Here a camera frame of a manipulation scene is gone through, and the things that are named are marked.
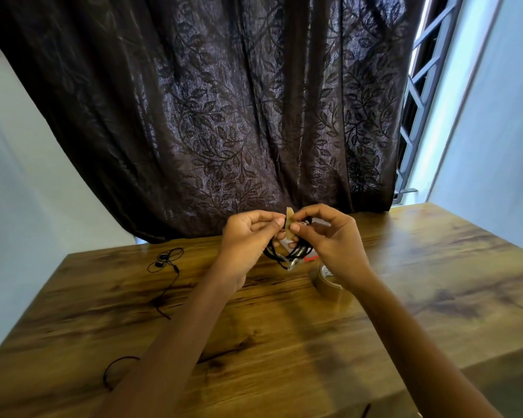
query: forearm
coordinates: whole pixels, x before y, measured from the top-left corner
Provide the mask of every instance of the forearm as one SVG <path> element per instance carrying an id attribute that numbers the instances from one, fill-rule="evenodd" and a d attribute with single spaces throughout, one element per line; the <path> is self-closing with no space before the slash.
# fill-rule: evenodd
<path id="1" fill-rule="evenodd" d="M 101 418 L 171 416 L 209 334 L 235 290 L 212 267 L 135 368 L 95 414 Z"/>
<path id="2" fill-rule="evenodd" d="M 501 417 L 371 271 L 360 280 L 351 291 L 424 417 Z"/>

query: person's right hand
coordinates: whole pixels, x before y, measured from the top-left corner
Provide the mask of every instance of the person's right hand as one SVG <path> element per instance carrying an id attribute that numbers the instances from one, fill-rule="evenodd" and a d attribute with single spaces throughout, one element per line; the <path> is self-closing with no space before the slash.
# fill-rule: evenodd
<path id="1" fill-rule="evenodd" d="M 300 221 L 308 216 L 321 218 L 330 226 L 293 223 L 290 230 L 314 246 L 320 259 L 343 287 L 353 290 L 363 279 L 373 275 L 354 218 L 318 204 L 304 207 L 293 219 Z"/>

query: wooden table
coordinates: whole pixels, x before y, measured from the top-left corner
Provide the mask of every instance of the wooden table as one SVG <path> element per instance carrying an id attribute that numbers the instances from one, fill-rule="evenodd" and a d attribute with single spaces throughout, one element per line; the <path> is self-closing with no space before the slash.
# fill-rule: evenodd
<path id="1" fill-rule="evenodd" d="M 523 250 L 433 205 L 355 215 L 370 261 L 477 386 L 523 374 Z M 166 323 L 151 299 L 173 279 L 149 274 L 181 246 L 173 314 L 219 238 L 68 255 L 0 347 L 0 417 L 85 417 L 106 395 L 115 358 L 140 356 Z M 357 302 L 320 297 L 310 265 L 262 257 L 229 302 L 178 406 L 187 417 L 416 416 Z M 113 370 L 113 384 L 134 363 Z"/>

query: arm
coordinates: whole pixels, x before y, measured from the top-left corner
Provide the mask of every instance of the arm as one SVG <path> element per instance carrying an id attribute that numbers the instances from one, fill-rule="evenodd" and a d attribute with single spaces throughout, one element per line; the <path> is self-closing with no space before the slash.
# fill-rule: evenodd
<path id="1" fill-rule="evenodd" d="M 322 218 L 331 226 L 299 223 L 291 224 L 291 231 L 312 244 L 343 287 L 356 296 L 420 413 L 424 417 L 501 418 L 374 274 L 355 220 L 326 205 L 303 208 L 294 218 L 307 216 Z"/>
<path id="2" fill-rule="evenodd" d="M 172 416 L 223 307 L 267 243 L 284 224 L 284 215 L 251 211 L 229 218 L 217 259 L 175 317 L 93 415 L 101 418 Z"/>

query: curtain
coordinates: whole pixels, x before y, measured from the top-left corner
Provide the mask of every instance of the curtain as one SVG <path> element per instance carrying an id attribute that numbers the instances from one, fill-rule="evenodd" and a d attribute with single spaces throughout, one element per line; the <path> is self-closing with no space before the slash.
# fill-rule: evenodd
<path id="1" fill-rule="evenodd" d="M 423 0 L 0 0 L 0 48 L 149 242 L 233 213 L 389 210 Z"/>

